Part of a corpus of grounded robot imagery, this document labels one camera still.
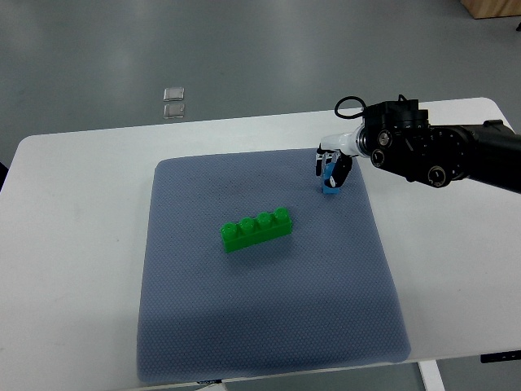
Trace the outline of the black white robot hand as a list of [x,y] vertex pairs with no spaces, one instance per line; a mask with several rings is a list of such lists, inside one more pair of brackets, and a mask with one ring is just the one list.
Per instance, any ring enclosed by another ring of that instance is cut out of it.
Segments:
[[361,154],[356,132],[326,136],[321,139],[316,150],[315,174],[322,178],[325,164],[335,163],[327,186],[341,188],[352,169],[353,158]]

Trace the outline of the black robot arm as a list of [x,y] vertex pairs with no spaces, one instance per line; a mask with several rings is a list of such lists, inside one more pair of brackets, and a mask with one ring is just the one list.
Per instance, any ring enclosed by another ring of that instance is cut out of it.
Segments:
[[434,188],[469,178],[520,192],[520,136],[501,120],[431,125],[428,110],[403,96],[358,116],[361,150],[378,169]]

